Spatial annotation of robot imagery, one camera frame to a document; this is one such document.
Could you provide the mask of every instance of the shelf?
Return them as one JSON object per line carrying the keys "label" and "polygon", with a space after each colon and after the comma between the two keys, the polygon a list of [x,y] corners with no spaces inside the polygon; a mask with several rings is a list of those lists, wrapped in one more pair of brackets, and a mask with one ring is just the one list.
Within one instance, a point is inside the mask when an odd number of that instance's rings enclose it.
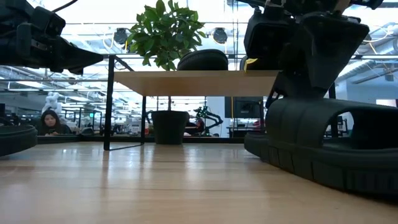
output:
{"label": "shelf", "polygon": [[115,72],[143,96],[267,96],[278,71]]}

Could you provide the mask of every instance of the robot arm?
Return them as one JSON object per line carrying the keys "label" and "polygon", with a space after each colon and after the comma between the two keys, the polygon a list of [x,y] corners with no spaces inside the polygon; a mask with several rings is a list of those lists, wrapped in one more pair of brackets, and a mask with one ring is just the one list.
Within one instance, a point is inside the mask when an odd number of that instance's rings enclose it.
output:
{"label": "robot arm", "polygon": [[206,118],[206,119],[210,119],[210,120],[212,120],[212,121],[215,122],[214,124],[212,124],[212,125],[210,125],[210,126],[207,126],[207,127],[206,127],[207,130],[210,130],[211,128],[217,127],[217,126],[219,126],[220,124],[222,124],[222,123],[224,122],[224,121],[220,118],[220,116],[218,116],[217,114],[213,114],[212,112],[209,112],[209,111],[207,111],[205,118]]}
{"label": "robot arm", "polygon": [[280,71],[266,107],[279,95],[323,98],[369,33],[356,17],[343,16],[351,4],[379,7],[382,0],[239,0],[257,6],[244,46],[266,70]]}
{"label": "robot arm", "polygon": [[0,0],[0,65],[67,69],[81,75],[83,68],[102,61],[102,55],[79,49],[60,36],[66,22],[54,11],[33,8],[26,0]]}

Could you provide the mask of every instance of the potted plant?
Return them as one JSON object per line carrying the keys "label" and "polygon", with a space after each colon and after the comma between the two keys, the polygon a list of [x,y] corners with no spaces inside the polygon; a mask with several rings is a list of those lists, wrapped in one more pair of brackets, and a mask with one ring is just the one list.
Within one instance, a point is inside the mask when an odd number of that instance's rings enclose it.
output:
{"label": "potted plant", "polygon": [[[149,59],[156,56],[154,62],[166,71],[176,70],[174,60],[201,46],[199,31],[204,23],[198,21],[198,13],[188,7],[179,7],[177,2],[168,1],[169,10],[162,0],[156,7],[145,6],[142,14],[137,14],[137,24],[131,29],[127,38],[130,52],[144,57],[143,65],[151,66]],[[167,111],[153,111],[155,141],[157,144],[181,144],[185,125],[188,122],[187,112],[171,110],[171,96]]]}

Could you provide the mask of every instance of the black plant pot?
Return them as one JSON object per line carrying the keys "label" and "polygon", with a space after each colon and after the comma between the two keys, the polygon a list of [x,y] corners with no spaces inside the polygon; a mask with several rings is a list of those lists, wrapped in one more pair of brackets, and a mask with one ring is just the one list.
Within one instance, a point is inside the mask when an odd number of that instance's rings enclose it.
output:
{"label": "black plant pot", "polygon": [[156,144],[182,144],[189,114],[183,111],[153,111]]}

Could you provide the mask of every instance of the wooden tabletop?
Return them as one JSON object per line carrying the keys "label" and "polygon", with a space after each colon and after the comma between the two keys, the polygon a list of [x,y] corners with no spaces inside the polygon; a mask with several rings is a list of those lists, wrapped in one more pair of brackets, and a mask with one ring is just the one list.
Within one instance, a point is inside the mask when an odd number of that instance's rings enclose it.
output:
{"label": "wooden tabletop", "polygon": [[267,96],[278,71],[116,72],[144,96]]}
{"label": "wooden tabletop", "polygon": [[48,144],[2,157],[0,223],[398,223],[397,207],[292,175],[241,144],[102,147]]}

